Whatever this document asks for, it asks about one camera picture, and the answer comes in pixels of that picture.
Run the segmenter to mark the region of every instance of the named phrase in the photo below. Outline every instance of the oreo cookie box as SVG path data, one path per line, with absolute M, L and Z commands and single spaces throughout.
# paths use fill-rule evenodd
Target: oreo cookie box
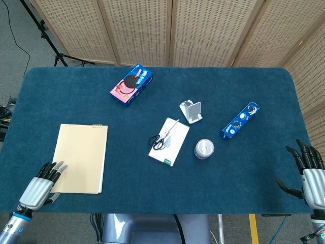
M 221 132 L 220 136 L 229 140 L 259 111 L 259 106 L 250 102 Z
M 115 100 L 128 107 L 152 79 L 152 72 L 141 64 L 137 64 L 116 84 L 110 94 Z

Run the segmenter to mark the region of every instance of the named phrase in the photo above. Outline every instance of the tin can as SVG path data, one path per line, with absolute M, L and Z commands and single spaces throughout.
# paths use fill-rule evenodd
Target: tin can
M 194 154 L 199 159 L 206 159 L 214 152 L 213 142 L 208 139 L 201 139 L 194 148 Z

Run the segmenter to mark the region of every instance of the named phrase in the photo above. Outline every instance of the robot finger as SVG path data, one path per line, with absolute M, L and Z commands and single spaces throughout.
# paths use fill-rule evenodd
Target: robot finger
M 44 173 L 44 170 L 50 165 L 50 162 L 47 162 L 46 164 L 43 165 L 43 167 L 41 168 L 41 170 L 37 173 L 36 177 L 38 178 L 42 178 L 42 175 Z
M 299 190 L 296 190 L 296 189 L 291 189 L 290 187 L 286 186 L 282 180 L 280 180 L 279 178 L 276 179 L 276 182 L 278 184 L 278 186 L 284 190 L 285 192 L 295 196 L 295 197 L 298 197 L 300 199 L 303 199 L 303 193 Z
M 47 205 L 47 204 L 53 203 L 59 197 L 59 195 L 60 195 L 59 192 L 54 193 L 54 195 L 52 197 L 50 197 L 50 198 L 48 198 L 48 199 L 45 200 L 43 206 L 44 205 Z
M 55 163 L 50 164 L 49 166 L 46 167 L 46 169 L 44 170 L 44 173 L 42 175 L 42 178 L 46 179 L 46 177 L 49 175 L 49 173 L 51 172 L 51 170 L 53 169 L 53 167 L 56 165 Z
M 303 162 L 306 165 L 306 168 L 311 169 L 313 168 L 313 165 L 311 164 L 311 159 L 309 156 L 309 147 L 302 142 L 302 140 L 297 139 L 296 140 L 298 146 L 300 147 L 301 150 L 301 156 L 303 158 Z
M 51 172 L 47 175 L 46 178 L 47 178 L 47 179 L 52 178 L 52 177 L 56 174 L 57 170 L 62 166 L 62 164 L 63 164 L 63 161 L 58 162 L 58 163 L 53 167 L 53 169 L 52 169 Z
M 315 156 L 316 163 L 318 165 L 319 169 L 325 169 L 323 160 L 321 158 L 321 155 L 318 150 L 316 150 L 314 147 L 310 147 L 310 150 L 312 151 L 313 155 Z
M 319 164 L 317 163 L 317 158 L 315 157 L 313 151 L 310 149 L 310 147 L 308 148 L 308 153 L 309 153 L 309 157 L 311 160 L 311 164 L 313 166 L 313 168 L 318 169 L 319 168 Z
M 298 170 L 299 170 L 299 173 L 302 175 L 303 174 L 303 171 L 304 169 L 306 168 L 304 162 L 302 161 L 299 153 L 293 149 L 292 147 L 289 147 L 289 146 L 286 146 L 285 147 L 291 154 L 292 156 L 295 158 L 295 162 L 296 162 L 296 165 L 298 167 Z
M 67 168 L 67 165 L 63 165 L 61 168 L 58 169 L 58 171 L 56 172 L 56 174 L 50 178 L 49 180 L 52 181 L 54 184 L 57 182 L 57 180 L 60 178 L 62 172 Z

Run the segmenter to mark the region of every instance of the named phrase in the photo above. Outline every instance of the robotic arm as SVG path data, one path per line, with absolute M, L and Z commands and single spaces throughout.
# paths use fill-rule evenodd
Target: robotic arm
M 305 203 L 314 211 L 311 222 L 314 233 L 301 237 L 303 244 L 316 237 L 317 244 L 325 244 L 325 167 L 320 153 L 297 139 L 301 155 L 292 147 L 286 149 L 292 154 L 302 178 L 302 191 L 287 187 L 280 179 L 276 182 L 285 192 L 304 199 Z
M 0 234 L 1 244 L 16 244 L 32 219 L 32 212 L 46 204 L 53 203 L 60 193 L 54 193 L 48 198 L 50 191 L 57 182 L 67 165 L 59 163 L 46 163 L 34 177 L 19 199 L 17 210 L 6 223 Z

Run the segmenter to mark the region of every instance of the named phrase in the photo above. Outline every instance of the scissors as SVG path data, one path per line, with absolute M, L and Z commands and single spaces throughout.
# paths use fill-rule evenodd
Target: scissors
M 162 150 L 165 148 L 165 143 L 171 138 L 170 131 L 178 123 L 179 119 L 172 125 L 172 127 L 164 132 L 164 134 L 153 136 L 149 139 L 148 144 L 153 147 L 155 150 Z

